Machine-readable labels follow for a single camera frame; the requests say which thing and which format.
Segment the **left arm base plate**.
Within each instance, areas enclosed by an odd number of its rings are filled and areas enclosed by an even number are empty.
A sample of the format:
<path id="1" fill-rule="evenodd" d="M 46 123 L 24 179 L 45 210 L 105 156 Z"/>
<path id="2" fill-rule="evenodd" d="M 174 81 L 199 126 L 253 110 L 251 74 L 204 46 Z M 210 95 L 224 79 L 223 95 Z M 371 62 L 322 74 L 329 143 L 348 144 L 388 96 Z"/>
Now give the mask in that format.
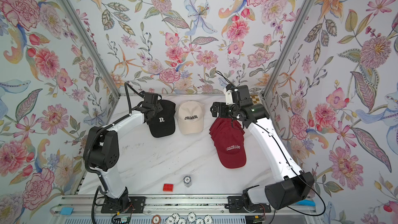
<path id="1" fill-rule="evenodd" d="M 104 203 L 100 203 L 102 214 L 142 214 L 144 211 L 146 197 L 129 197 L 124 199 L 111 199 L 105 197 Z"/>

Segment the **red cap back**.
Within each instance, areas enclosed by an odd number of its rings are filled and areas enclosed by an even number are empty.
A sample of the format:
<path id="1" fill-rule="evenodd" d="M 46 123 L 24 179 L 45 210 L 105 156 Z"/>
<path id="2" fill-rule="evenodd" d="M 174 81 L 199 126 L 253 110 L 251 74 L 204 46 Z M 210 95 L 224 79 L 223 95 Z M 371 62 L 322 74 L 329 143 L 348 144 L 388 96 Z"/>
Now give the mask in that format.
<path id="1" fill-rule="evenodd" d="M 215 144 L 219 160 L 221 164 L 227 169 L 238 169 L 246 165 L 246 152 L 244 148 L 244 135 L 241 137 L 234 137 L 227 142 Z"/>

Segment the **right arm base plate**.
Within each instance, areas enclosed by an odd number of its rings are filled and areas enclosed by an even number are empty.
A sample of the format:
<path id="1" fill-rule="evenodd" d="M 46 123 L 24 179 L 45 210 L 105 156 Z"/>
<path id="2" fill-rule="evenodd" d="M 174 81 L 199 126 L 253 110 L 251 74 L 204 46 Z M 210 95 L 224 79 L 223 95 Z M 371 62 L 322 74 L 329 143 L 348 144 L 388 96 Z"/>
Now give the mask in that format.
<path id="1" fill-rule="evenodd" d="M 271 213 L 268 204 L 253 204 L 246 196 L 228 196 L 225 208 L 229 213 Z"/>

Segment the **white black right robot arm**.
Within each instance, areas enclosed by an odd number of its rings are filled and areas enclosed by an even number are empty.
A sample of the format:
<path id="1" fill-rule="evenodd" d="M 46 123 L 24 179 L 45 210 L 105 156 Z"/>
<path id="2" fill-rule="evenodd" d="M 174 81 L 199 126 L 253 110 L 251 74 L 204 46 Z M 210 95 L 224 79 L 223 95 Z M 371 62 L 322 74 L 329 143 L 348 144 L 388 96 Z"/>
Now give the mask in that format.
<path id="1" fill-rule="evenodd" d="M 314 177 L 310 172 L 303 172 L 289 155 L 263 105 L 243 107 L 214 102 L 210 112 L 213 117 L 241 121 L 259 143 L 270 165 L 275 182 L 245 189 L 242 197 L 247 205 L 264 203 L 279 210 L 307 198 L 315 182 Z"/>

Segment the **red cap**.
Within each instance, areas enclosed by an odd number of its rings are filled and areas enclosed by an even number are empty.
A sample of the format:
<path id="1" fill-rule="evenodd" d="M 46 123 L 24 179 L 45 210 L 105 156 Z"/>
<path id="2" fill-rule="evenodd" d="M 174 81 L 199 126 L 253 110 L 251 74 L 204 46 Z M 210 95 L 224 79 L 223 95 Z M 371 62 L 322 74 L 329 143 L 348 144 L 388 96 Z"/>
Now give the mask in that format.
<path id="1" fill-rule="evenodd" d="M 243 129 L 234 129 L 228 124 L 223 124 L 216 131 L 211 131 L 210 136 L 215 144 L 221 144 L 222 142 L 227 142 L 229 139 L 234 137 L 241 137 L 245 134 Z"/>
<path id="2" fill-rule="evenodd" d="M 234 137 L 227 142 L 215 144 L 219 160 L 221 164 L 227 169 L 238 169 L 246 165 L 246 152 L 244 148 L 244 135 L 241 137 Z"/>
<path id="3" fill-rule="evenodd" d="M 242 129 L 241 124 L 237 120 L 233 120 L 230 118 L 217 118 L 214 123 L 211 125 L 209 131 L 216 131 L 219 127 L 221 127 L 223 124 L 230 125 L 231 128 L 234 129 Z"/>

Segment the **black cap front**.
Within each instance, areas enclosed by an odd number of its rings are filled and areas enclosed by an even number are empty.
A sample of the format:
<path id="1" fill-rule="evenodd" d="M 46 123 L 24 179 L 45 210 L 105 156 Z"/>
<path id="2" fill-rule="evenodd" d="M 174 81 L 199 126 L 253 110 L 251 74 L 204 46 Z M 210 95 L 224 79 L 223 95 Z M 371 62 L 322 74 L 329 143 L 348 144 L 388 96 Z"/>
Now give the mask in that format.
<path id="1" fill-rule="evenodd" d="M 149 130 L 154 138 L 163 138 L 174 134 L 176 104 L 169 100 L 160 100 L 162 110 L 148 122 Z"/>

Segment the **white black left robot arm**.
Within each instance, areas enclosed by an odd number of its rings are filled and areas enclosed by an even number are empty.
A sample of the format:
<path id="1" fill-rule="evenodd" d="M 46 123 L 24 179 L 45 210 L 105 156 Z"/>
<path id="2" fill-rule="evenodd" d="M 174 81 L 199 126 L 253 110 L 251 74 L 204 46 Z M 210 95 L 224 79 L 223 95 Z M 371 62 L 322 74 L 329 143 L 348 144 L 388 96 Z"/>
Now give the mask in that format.
<path id="1" fill-rule="evenodd" d="M 84 151 L 85 169 L 98 176 L 103 192 L 112 199 L 120 199 L 128 193 L 117 168 L 119 139 L 163 110 L 159 94 L 144 91 L 141 94 L 144 98 L 135 107 L 132 107 L 130 98 L 127 97 L 128 114 L 106 126 L 89 130 Z"/>

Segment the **cream cap front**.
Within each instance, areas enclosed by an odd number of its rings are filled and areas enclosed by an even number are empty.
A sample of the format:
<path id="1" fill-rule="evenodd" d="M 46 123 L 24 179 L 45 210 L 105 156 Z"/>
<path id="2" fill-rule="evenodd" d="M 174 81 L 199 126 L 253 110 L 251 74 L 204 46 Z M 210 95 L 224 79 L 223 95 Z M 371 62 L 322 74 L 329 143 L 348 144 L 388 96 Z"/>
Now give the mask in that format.
<path id="1" fill-rule="evenodd" d="M 204 129 L 204 105 L 200 102 L 182 102 L 178 106 L 175 116 L 183 135 L 200 133 Z"/>

